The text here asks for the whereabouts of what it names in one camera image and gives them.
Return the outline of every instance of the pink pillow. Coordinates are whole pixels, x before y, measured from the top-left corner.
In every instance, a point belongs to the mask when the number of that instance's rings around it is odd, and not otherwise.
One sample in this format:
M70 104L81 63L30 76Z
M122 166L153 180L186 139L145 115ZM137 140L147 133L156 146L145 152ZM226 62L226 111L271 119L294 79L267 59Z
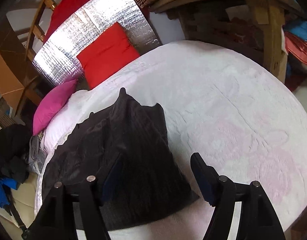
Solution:
M52 118L66 104L75 92L78 80L63 83L51 90L39 104L33 117L33 135L37 135L48 126Z

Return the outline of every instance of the white blanket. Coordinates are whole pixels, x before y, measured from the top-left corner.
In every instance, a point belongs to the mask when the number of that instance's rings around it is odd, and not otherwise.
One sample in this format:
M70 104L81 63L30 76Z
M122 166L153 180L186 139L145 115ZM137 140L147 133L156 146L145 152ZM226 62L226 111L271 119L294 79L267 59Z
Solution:
M189 165L194 152L234 182L260 181L284 230L307 205L307 114L281 82L252 60L197 41L158 47L92 91L78 92L79 100L73 95L51 122L52 126L68 115L69 108L79 109L57 144L64 143L90 112L113 104L121 87L141 105L158 102L164 108L170 150L199 195ZM110 236L116 240L201 240L212 213L213 208L200 199L163 220L112 231ZM239 214L235 209L229 239L236 237Z

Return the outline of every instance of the black garment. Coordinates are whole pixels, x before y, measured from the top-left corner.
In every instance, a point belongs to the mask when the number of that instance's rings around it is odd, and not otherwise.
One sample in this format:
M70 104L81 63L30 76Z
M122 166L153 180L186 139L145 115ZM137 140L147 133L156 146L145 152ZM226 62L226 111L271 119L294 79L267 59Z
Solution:
M21 124L12 124L0 130L0 178L5 175L19 183L24 182L26 166L18 157L28 149L30 138L30 131Z
M121 89L112 106L91 113L58 146L44 173L43 199L57 181L72 185L95 175L115 152L124 165L113 199L100 208L108 230L162 219L198 198L168 148L162 107L141 106ZM76 227L82 229L79 215Z

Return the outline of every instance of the metal screw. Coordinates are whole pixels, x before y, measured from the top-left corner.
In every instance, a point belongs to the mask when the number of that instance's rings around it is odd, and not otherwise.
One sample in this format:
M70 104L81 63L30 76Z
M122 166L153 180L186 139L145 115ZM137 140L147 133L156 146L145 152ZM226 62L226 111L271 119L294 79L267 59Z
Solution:
M95 180L95 176L94 175L91 175L91 176L87 177L87 181L88 182L93 182L94 180Z
M255 187L260 187L261 185L260 185L260 182L259 181L256 181L256 180L254 180L253 182L252 182L252 184L255 186Z
M60 181L56 182L54 187L55 188L60 188L62 186L62 183Z
M228 177L225 175L220 175L218 179L222 182L226 182L228 180Z

